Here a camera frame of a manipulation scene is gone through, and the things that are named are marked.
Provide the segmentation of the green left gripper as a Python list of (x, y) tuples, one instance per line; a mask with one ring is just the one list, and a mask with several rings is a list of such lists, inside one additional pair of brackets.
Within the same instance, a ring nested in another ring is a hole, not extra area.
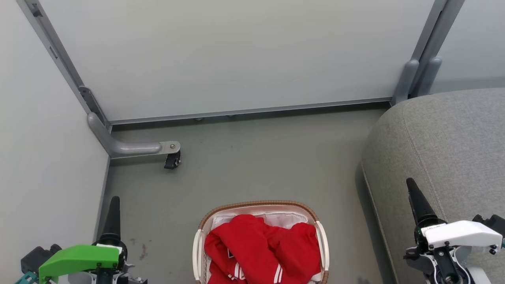
[(85, 284), (146, 284), (129, 273), (127, 246), (121, 241), (120, 198), (111, 199), (101, 238), (56, 252), (39, 267), (40, 284), (57, 284), (61, 276), (81, 274)]

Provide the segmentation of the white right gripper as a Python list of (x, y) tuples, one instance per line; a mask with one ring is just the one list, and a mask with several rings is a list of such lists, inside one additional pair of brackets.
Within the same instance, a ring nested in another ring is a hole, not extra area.
[(503, 230), (468, 220), (440, 219), (413, 178), (406, 179), (415, 220), (416, 246), (404, 255), (407, 265), (421, 271), (428, 284), (490, 284), (480, 267), (466, 265), (473, 247), (496, 255), (504, 247)]

